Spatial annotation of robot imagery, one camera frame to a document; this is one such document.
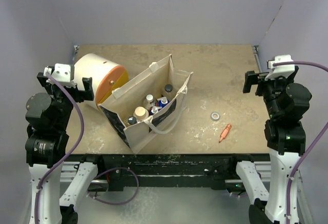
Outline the canvas tote bag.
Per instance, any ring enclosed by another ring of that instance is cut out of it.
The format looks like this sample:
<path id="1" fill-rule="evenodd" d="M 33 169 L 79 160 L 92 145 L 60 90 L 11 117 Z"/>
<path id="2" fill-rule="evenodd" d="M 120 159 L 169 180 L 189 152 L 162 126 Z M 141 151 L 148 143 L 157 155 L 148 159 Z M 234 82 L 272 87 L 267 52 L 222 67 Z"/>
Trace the canvas tote bag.
<path id="1" fill-rule="evenodd" d="M 179 123 L 192 74 L 175 69 L 169 55 L 115 89 L 99 108 L 121 140 L 138 153 Z"/>

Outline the white bottle beige cap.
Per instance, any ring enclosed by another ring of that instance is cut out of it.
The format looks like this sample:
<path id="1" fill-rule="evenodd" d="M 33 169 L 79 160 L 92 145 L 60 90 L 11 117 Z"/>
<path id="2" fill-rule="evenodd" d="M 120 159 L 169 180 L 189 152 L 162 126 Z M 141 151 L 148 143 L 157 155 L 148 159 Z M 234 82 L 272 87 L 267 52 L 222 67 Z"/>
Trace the white bottle beige cap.
<path id="1" fill-rule="evenodd" d="M 137 120 L 143 121 L 149 117 L 149 111 L 139 106 L 134 110 L 133 116 L 136 117 Z"/>

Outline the clear square bottle dark cap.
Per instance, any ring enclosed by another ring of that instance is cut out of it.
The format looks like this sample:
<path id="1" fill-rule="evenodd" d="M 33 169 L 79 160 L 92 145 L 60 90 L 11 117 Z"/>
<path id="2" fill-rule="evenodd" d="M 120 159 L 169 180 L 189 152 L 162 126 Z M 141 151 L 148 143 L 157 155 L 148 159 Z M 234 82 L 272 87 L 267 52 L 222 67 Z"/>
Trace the clear square bottle dark cap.
<path id="1" fill-rule="evenodd" d="M 166 84 L 161 90 L 161 96 L 166 97 L 168 101 L 172 101 L 176 93 L 177 90 L 171 84 Z"/>

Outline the small clear bottle white cap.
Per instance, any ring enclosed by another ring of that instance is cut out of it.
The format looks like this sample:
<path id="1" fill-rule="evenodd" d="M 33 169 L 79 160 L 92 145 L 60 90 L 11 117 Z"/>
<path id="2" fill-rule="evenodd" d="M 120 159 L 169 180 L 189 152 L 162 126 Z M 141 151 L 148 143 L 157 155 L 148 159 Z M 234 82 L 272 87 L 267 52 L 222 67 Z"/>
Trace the small clear bottle white cap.
<path id="1" fill-rule="evenodd" d="M 153 106 L 156 106 L 156 99 L 152 94 L 148 94 L 143 101 L 143 107 L 150 110 Z"/>

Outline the orange bottle blue pump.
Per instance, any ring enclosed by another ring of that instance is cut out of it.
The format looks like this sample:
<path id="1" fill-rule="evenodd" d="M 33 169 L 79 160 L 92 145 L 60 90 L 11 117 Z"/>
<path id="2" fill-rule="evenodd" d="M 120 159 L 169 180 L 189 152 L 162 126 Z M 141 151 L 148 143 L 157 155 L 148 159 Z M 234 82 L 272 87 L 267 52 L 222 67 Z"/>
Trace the orange bottle blue pump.
<path id="1" fill-rule="evenodd" d="M 170 102 L 165 96 L 158 98 L 157 101 L 158 106 L 161 108 L 164 108 Z"/>

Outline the small square bottle dark cap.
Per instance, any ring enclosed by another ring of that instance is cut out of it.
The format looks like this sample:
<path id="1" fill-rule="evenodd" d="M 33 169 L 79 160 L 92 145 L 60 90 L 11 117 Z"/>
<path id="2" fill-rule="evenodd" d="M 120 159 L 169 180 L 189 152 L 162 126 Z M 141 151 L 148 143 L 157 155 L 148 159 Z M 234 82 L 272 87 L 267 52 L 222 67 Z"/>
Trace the small square bottle dark cap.
<path id="1" fill-rule="evenodd" d="M 130 116 L 128 119 L 127 119 L 127 122 L 129 125 L 134 125 L 137 123 L 137 118 L 135 116 Z"/>

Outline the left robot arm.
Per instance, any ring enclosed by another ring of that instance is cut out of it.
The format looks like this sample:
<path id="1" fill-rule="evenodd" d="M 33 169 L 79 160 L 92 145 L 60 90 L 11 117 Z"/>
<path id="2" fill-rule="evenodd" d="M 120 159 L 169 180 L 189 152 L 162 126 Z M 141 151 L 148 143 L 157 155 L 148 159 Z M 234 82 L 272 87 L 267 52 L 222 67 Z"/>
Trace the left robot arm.
<path id="1" fill-rule="evenodd" d="M 66 133 L 70 115 L 78 103 L 93 100 L 92 78 L 83 77 L 84 89 L 74 82 L 60 84 L 51 72 L 38 73 L 44 93 L 31 96 L 26 103 L 26 162 L 31 175 L 30 223 L 77 223 L 75 204 L 60 205 L 60 175 L 63 162 L 72 153 L 66 151 Z"/>

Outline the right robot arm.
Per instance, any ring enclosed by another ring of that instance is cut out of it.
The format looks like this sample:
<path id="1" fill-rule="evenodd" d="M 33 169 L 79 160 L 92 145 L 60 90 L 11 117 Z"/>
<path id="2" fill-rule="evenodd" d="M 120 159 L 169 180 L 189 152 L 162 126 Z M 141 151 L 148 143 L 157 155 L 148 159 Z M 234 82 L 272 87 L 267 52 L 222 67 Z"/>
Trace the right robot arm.
<path id="1" fill-rule="evenodd" d="M 305 153 L 306 134 L 301 119 L 310 107 L 312 94 L 294 82 L 298 69 L 290 74 L 268 78 L 268 73 L 245 73 L 243 92 L 256 85 L 263 97 L 269 119 L 264 134 L 269 148 L 271 177 L 267 190 L 252 161 L 239 160 L 228 165 L 232 178 L 240 178 L 250 200 L 250 223 L 299 223 L 296 163 Z"/>

